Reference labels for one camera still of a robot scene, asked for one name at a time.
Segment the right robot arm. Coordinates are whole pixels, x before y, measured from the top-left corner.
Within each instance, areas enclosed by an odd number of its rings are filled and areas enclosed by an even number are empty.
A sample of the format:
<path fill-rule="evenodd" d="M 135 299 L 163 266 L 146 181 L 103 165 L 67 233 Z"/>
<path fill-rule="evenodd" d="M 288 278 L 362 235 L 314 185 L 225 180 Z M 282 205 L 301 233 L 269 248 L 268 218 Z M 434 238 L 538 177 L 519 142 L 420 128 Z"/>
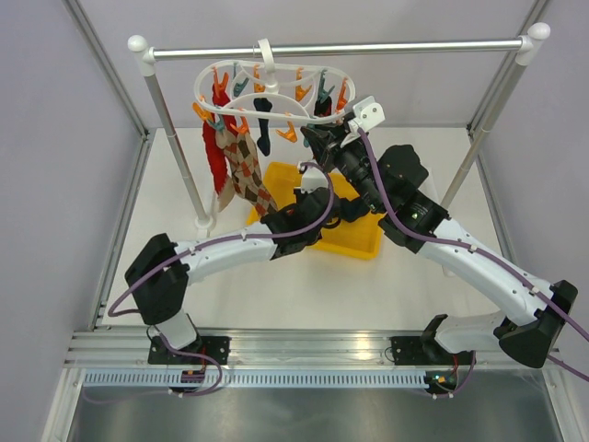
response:
<path fill-rule="evenodd" d="M 422 357 L 440 364 L 450 355 L 501 350 L 515 362 L 541 368 L 578 295 L 566 280 L 550 283 L 514 266 L 471 236 L 441 205 L 421 192 L 429 176 L 412 145 L 393 145 L 376 157 L 367 134 L 344 124 L 302 128 L 313 157 L 337 169 L 396 245 L 436 262 L 491 301 L 497 312 L 435 316 L 422 332 Z"/>

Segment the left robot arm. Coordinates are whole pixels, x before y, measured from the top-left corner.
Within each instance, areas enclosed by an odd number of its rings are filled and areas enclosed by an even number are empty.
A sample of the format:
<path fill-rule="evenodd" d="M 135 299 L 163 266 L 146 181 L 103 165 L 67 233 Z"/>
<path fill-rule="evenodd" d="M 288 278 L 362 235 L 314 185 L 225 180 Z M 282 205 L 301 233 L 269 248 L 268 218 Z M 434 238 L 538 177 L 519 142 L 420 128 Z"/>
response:
<path fill-rule="evenodd" d="M 166 233 L 151 237 L 124 274 L 144 324 L 181 364 L 194 362 L 204 343 L 183 310 L 187 288 L 238 265 L 269 262 L 317 243 L 337 205 L 332 190 L 318 188 L 240 231 L 184 243 Z"/>

